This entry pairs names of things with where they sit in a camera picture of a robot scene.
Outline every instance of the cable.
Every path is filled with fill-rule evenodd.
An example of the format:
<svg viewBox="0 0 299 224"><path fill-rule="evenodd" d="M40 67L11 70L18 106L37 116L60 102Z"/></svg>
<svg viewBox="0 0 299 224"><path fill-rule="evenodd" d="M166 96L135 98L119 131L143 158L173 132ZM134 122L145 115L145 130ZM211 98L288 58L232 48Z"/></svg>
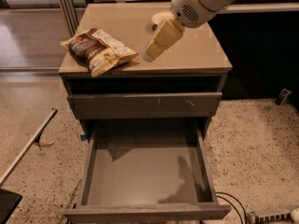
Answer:
<svg viewBox="0 0 299 224"><path fill-rule="evenodd" d="M235 208L235 206L234 206L230 201L228 201L226 198L223 198L223 197L221 197L221 196L217 196L217 197L218 197L218 198L221 198L221 199L223 199L224 201L226 201L227 203L229 203L229 204L234 208L234 210L237 212L237 214L239 215L240 220L241 220L241 224L244 224L243 219L242 219L242 216L240 215L239 211Z"/></svg>
<svg viewBox="0 0 299 224"><path fill-rule="evenodd" d="M242 203L241 203L236 197L234 197L233 195L231 195L231 194L229 194L229 193L227 193L227 192L221 192L221 191L216 192L216 194L227 195L227 196L229 196L229 197L235 199L235 200L240 204L240 206L242 207L243 214L244 214L244 219L245 219L245 223L246 223L246 224L249 223L249 219L248 219L248 217L247 217L247 215L246 215L245 208L244 208L244 206L242 205Z"/></svg>

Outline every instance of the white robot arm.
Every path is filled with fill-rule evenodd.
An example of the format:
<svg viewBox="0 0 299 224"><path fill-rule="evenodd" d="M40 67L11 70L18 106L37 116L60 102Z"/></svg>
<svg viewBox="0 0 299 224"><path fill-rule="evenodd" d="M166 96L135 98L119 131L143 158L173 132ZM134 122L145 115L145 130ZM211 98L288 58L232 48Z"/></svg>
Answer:
<svg viewBox="0 0 299 224"><path fill-rule="evenodd" d="M236 0L171 0L173 19L161 21L141 56L154 61L183 37L185 27L196 28L211 20L222 7Z"/></svg>

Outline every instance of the chip bag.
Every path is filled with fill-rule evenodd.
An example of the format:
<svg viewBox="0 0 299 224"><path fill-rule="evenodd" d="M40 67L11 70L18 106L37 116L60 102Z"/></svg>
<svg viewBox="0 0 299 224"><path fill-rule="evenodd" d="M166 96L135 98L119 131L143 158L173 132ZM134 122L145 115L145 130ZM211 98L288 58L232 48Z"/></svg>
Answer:
<svg viewBox="0 0 299 224"><path fill-rule="evenodd" d="M138 55L119 40L97 28L84 31L62 42L62 46L78 63L83 63L91 69L92 77L98 77Z"/></svg>

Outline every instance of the empty drawer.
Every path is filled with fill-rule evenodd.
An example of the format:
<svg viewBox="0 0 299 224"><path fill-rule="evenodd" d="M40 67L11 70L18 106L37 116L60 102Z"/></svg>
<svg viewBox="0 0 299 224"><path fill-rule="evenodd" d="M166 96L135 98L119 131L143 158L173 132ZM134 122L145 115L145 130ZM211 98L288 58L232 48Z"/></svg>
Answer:
<svg viewBox="0 0 299 224"><path fill-rule="evenodd" d="M67 100L76 119L207 117L221 92L75 94Z"/></svg>
<svg viewBox="0 0 299 224"><path fill-rule="evenodd" d="M74 223L224 218L193 119L102 119L94 128Z"/></svg>

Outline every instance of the speckled floor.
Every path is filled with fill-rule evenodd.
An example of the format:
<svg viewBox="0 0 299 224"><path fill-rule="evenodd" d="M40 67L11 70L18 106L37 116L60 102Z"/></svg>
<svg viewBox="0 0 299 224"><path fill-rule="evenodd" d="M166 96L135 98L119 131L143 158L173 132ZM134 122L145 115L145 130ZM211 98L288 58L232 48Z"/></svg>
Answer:
<svg viewBox="0 0 299 224"><path fill-rule="evenodd" d="M65 223L62 210L76 202L88 143L68 108L57 76L1 76L0 175L30 135L59 110L43 139L53 147L31 147L4 189L23 196L8 223ZM273 100L222 101L205 147L216 191L237 197L247 211L299 204L299 115ZM232 211L224 220L240 223Z"/></svg>

